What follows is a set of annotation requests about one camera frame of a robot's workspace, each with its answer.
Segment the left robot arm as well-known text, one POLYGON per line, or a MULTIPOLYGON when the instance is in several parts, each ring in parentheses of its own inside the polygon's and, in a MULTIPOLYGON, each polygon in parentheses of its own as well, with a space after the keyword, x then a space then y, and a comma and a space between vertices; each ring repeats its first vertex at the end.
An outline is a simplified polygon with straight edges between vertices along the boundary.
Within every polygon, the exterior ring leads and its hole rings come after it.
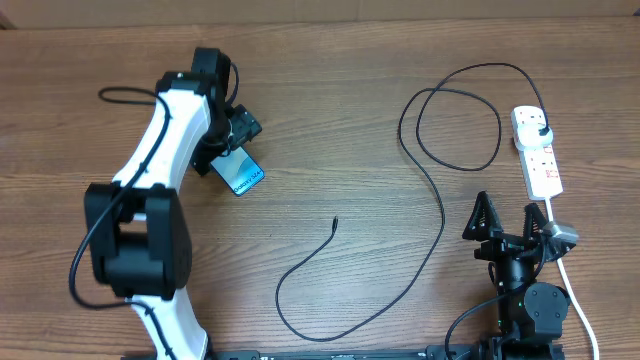
POLYGON ((262 130, 233 102, 239 75, 217 48, 198 47, 190 70, 165 73, 148 92, 153 117, 129 161, 107 184, 86 190, 87 233, 72 260, 68 286, 79 296, 76 274, 89 253, 97 282, 111 287, 115 307, 139 316, 154 346, 154 359, 213 359, 207 331, 187 292, 192 242, 179 201, 188 169, 217 173, 237 196, 265 176, 244 145, 262 130))

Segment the white power strip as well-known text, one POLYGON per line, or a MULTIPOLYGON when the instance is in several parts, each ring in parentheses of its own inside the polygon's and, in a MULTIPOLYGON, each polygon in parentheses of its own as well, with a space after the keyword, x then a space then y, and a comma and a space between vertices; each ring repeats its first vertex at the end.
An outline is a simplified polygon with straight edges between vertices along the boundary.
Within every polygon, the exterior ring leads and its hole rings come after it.
MULTIPOLYGON (((510 117, 513 138, 514 128, 517 123, 539 123, 546 126, 546 117, 543 111, 535 106, 523 105, 515 107, 510 117)), ((518 154, 527 194, 531 200, 544 201, 563 192, 552 143, 549 146, 534 150, 518 150, 518 154)))

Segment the blue Galaxy smartphone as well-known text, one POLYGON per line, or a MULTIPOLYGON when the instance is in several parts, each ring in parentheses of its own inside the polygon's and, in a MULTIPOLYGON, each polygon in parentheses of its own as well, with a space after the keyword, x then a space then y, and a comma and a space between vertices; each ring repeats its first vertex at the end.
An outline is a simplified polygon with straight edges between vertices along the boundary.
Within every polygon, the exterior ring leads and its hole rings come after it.
POLYGON ((210 168, 236 196, 242 196, 265 177, 262 168, 243 147, 233 150, 226 157, 217 157, 210 163, 210 168))

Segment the white charger plug adapter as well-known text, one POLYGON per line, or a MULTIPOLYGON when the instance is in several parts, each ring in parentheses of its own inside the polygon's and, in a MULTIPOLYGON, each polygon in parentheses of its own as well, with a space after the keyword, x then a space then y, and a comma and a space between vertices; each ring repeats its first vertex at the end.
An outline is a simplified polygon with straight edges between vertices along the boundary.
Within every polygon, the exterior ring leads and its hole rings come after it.
POLYGON ((517 123, 514 128, 514 143, 519 151, 549 146, 553 139, 553 131, 544 124, 517 123))

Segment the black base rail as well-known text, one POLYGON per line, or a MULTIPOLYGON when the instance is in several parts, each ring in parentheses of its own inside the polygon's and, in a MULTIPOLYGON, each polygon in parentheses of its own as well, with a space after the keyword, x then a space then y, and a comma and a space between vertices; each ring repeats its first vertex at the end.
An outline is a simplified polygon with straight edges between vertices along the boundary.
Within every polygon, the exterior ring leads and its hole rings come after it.
MULTIPOLYGON (((523 350, 507 347, 506 355, 494 356, 491 351, 479 345, 453 345, 451 357, 455 360, 477 359, 557 359, 565 360, 561 345, 552 349, 536 349, 530 354, 523 350)), ((445 360, 447 355, 443 345, 429 345, 421 350, 376 350, 376 351, 343 351, 343 352, 281 352, 260 353, 251 351, 208 351, 205 359, 213 360, 445 360)))

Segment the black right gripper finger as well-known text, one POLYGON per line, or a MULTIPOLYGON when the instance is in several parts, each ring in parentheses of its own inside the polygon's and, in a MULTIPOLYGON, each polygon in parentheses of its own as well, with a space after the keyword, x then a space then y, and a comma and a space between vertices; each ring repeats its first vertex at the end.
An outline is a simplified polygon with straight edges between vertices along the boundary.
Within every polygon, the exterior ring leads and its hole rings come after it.
POLYGON ((524 207, 524 213, 523 237, 535 238, 543 231, 548 221, 536 203, 526 205, 524 207))
POLYGON ((491 197, 486 191, 479 192, 462 238, 483 242, 497 239, 502 233, 503 227, 491 197))

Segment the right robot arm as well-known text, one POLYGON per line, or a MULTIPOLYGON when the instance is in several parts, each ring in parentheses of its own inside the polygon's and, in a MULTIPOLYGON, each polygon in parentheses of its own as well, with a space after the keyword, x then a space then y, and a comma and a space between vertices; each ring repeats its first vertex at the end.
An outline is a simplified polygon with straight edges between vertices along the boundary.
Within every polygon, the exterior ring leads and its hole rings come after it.
POLYGON ((524 208, 523 233, 504 231, 489 194, 478 193, 462 238, 480 243, 474 257, 488 263, 496 296, 464 313, 469 316, 490 305, 498 310, 499 332, 471 347, 465 359, 562 359, 563 322, 572 303, 568 291, 538 276, 545 264, 556 262, 579 240, 577 230, 549 220, 538 205, 524 208))

